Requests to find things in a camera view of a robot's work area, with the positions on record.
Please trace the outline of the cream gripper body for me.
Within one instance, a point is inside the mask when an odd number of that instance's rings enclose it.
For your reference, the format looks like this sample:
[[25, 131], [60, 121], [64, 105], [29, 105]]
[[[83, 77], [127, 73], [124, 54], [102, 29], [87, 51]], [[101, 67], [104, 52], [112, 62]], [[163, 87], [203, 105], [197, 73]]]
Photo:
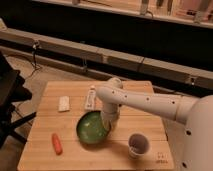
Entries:
[[117, 126], [119, 117], [117, 115], [102, 115], [103, 127], [106, 131], [114, 131]]

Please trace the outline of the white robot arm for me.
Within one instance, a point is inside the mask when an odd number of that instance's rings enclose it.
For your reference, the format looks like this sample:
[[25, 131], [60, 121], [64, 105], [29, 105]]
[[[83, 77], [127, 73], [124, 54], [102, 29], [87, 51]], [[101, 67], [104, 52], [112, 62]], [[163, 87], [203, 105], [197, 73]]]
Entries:
[[99, 85], [96, 94], [102, 101], [106, 130], [117, 124], [120, 105], [176, 121], [185, 126], [181, 171], [213, 171], [213, 95], [195, 98], [129, 91], [118, 78]]

